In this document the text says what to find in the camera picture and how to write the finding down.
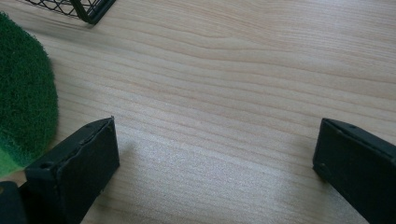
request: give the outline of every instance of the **wooden table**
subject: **wooden table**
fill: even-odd
[[[121,167],[83,223],[366,222],[312,157],[324,117],[396,144],[394,2],[118,0],[93,27],[0,10],[52,60],[53,145],[116,119]]]

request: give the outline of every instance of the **wood grain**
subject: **wood grain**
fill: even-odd
[[[83,223],[366,222],[312,156],[324,117],[396,144],[394,2],[118,0],[93,27],[0,10],[52,60],[53,145],[116,118],[121,167]]]

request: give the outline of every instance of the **light wood surface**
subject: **light wood surface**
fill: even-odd
[[[0,10],[52,60],[53,145],[116,119],[121,167],[83,223],[366,223],[312,157],[323,117],[396,144],[394,1],[118,0],[94,27]]]

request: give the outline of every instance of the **black wire basket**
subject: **black wire basket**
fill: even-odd
[[[116,0],[25,0],[37,7],[96,24]]]

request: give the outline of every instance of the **green mat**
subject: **green mat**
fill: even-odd
[[[58,119],[53,79],[41,44],[0,12],[0,176],[47,149]]]

